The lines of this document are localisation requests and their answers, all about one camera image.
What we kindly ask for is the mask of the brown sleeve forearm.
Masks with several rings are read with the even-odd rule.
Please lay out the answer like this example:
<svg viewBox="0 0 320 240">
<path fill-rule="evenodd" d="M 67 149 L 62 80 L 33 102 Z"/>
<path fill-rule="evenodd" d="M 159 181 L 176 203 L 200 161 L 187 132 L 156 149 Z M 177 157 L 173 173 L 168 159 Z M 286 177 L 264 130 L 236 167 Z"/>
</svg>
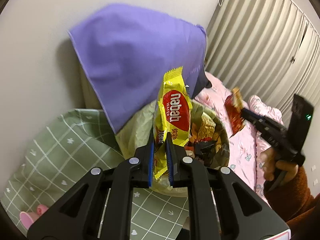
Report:
<svg viewBox="0 0 320 240">
<path fill-rule="evenodd" d="M 319 196 L 311 194 L 303 167 L 291 181 L 264 191 L 264 196 L 289 226 L 292 239 L 319 239 Z"/>
</svg>

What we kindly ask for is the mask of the right hand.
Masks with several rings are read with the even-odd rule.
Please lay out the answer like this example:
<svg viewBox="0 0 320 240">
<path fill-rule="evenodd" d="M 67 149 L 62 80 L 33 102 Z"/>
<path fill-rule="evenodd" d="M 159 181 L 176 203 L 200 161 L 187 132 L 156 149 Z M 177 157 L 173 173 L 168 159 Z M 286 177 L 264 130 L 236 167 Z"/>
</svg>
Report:
<svg viewBox="0 0 320 240">
<path fill-rule="evenodd" d="M 279 184 L 280 186 L 282 186 L 291 181 L 297 175 L 299 166 L 288 161 L 276 160 L 276 155 L 276 151 L 272 147 L 270 147 L 260 155 L 260 159 L 264 163 L 263 171 L 266 181 L 274 180 L 276 169 L 286 172 L 284 178 Z"/>
</svg>

